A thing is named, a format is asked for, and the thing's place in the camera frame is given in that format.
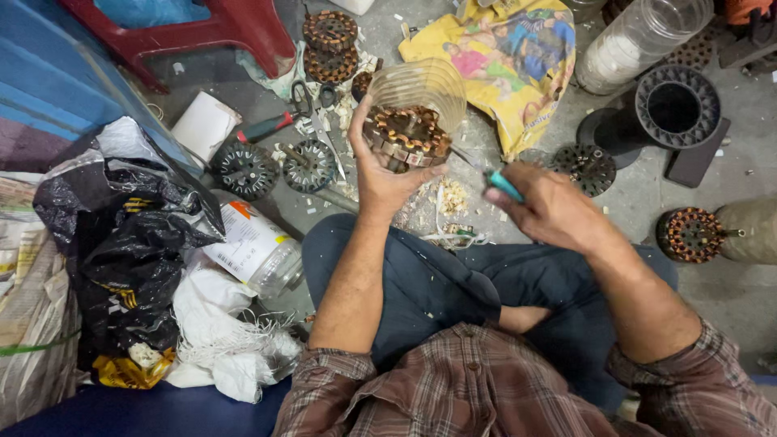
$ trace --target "black plastic base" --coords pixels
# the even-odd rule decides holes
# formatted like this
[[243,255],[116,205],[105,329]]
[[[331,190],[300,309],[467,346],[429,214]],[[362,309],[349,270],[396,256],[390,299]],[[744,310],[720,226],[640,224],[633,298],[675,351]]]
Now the black plastic base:
[[632,165],[634,161],[639,158],[639,154],[642,152],[642,149],[640,148],[623,153],[621,155],[616,155],[614,148],[608,147],[608,142],[603,142],[601,140],[597,142],[595,135],[596,128],[599,126],[599,124],[601,124],[603,120],[612,117],[617,112],[618,110],[615,108],[601,108],[588,114],[583,119],[583,121],[580,122],[580,125],[577,126],[577,143],[583,145],[598,145],[599,147],[603,148],[612,155],[612,158],[615,160],[615,168],[620,170]]

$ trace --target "red plastic stool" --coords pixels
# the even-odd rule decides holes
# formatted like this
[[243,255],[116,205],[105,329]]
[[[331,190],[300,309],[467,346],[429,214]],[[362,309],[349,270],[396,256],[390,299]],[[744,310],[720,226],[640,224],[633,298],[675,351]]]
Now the red plastic stool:
[[169,93],[169,89],[145,67],[144,56],[231,45],[252,54],[270,79],[294,66],[294,42],[278,19],[273,0],[204,0],[211,18],[146,29],[117,26],[92,0],[59,1],[148,88],[160,94]]

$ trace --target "hand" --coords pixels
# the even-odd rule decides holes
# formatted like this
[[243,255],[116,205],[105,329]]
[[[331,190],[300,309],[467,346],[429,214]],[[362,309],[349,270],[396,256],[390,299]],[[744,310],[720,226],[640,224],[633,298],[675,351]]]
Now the hand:
[[390,225],[394,214],[410,195],[433,178],[448,171],[446,165],[419,168],[394,174],[384,168],[389,156],[373,153],[362,136],[362,125],[370,111],[372,96],[365,96],[354,111],[348,129],[348,140],[354,149],[359,173],[359,221],[375,225]]
[[496,188],[486,190],[483,197],[502,208],[531,239],[585,256],[607,250],[613,243],[626,242],[569,177],[526,163],[512,163],[502,175],[523,194],[524,203],[519,204]]

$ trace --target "concrete floor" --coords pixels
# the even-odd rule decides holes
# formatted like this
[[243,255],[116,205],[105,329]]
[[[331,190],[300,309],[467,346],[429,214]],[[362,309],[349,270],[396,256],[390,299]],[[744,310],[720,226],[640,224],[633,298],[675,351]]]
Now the concrete floor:
[[[277,2],[280,14],[288,24],[295,39],[300,37],[299,26],[303,9],[291,0]],[[337,9],[323,0],[311,0],[311,11]],[[406,17],[411,26],[425,26],[429,19],[446,13],[455,13],[448,0],[393,0],[376,2],[358,24],[367,37],[361,48],[385,59],[385,65],[402,62],[397,45],[402,40],[398,21],[394,15]],[[577,26],[577,50],[584,48],[604,29],[601,20]],[[180,61],[186,71],[175,75],[172,63]],[[189,102],[201,90],[205,90],[243,115],[246,123],[255,123],[280,114],[287,105],[272,92],[252,82],[246,72],[235,64],[231,49],[207,49],[192,54],[166,56],[150,60],[149,64],[158,77],[172,90],[169,96],[148,95],[148,100],[165,111],[164,121],[170,126],[180,117]],[[595,198],[600,206],[607,206],[610,219],[615,222],[634,243],[652,243],[653,227],[660,213],[666,210],[694,205],[715,210],[731,201],[777,192],[777,149],[770,126],[777,117],[777,85],[771,77],[747,77],[737,70],[721,70],[716,59],[704,71],[716,85],[723,101],[723,116],[732,120],[729,135],[732,142],[724,149],[724,156],[713,161],[702,185],[688,189],[662,177],[668,152],[645,148],[639,160],[618,172],[612,188]],[[575,130],[589,109],[606,106],[611,97],[596,97],[570,87],[553,116],[545,135],[535,146],[537,150],[553,153],[574,142]],[[336,129],[335,116],[330,115],[334,131],[332,140],[341,152],[346,146]],[[464,146],[483,160],[498,165],[500,147],[495,124],[478,110],[469,108],[467,123],[460,133],[466,134]],[[261,142],[271,148],[276,142],[299,142],[303,138],[293,128]],[[352,163],[345,154],[343,164]],[[483,189],[480,176],[457,156],[452,156],[450,176],[459,181],[469,193],[469,215],[453,216],[451,222],[476,225],[497,243],[530,243],[512,223],[499,221],[499,212],[491,212],[479,199]],[[348,180],[355,185],[353,168]],[[747,170],[753,174],[746,176]],[[428,235],[434,230],[434,206],[423,196],[416,202],[416,212],[407,228],[417,235]],[[323,217],[341,212],[335,206],[324,208],[324,202],[312,198],[315,214],[307,214],[310,208],[305,196],[288,188],[283,182],[274,188],[271,196],[258,201],[256,206],[284,227],[295,237],[304,234]],[[483,215],[476,215],[480,208]],[[424,216],[425,225],[418,216]],[[700,266],[678,265],[680,293],[704,317],[730,334],[739,342],[743,363],[750,371],[757,368],[754,358],[763,351],[771,351],[777,344],[777,303],[771,292],[777,287],[777,266],[736,264],[723,258]],[[265,302],[269,309],[296,309],[300,319],[312,312],[312,304],[305,285],[282,296],[275,302]]]

